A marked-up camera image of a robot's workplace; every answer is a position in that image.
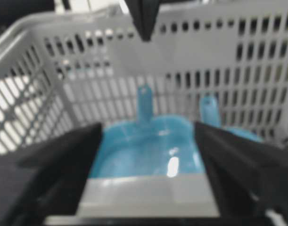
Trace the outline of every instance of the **blue dustpan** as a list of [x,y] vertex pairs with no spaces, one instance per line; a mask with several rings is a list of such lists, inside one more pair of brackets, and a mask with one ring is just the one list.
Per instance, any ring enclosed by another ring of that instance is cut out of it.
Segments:
[[[219,115],[218,104],[216,98],[213,96],[206,96],[199,101],[199,110],[201,115],[201,121],[210,126],[221,128],[221,118]],[[256,134],[237,127],[227,127],[227,131],[256,142],[262,142],[263,140]]]
[[204,172],[192,124],[179,116],[153,117],[152,91],[138,89],[138,118],[104,131],[91,178]]

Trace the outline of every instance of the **white plastic basket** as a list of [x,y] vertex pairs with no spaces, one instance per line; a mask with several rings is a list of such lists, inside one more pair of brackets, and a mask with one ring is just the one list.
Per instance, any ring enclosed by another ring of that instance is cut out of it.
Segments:
[[155,115],[199,120],[199,98],[214,94],[224,125],[288,149],[288,0],[163,10],[150,43],[127,15],[20,20],[0,38],[0,155],[133,119],[145,82]]

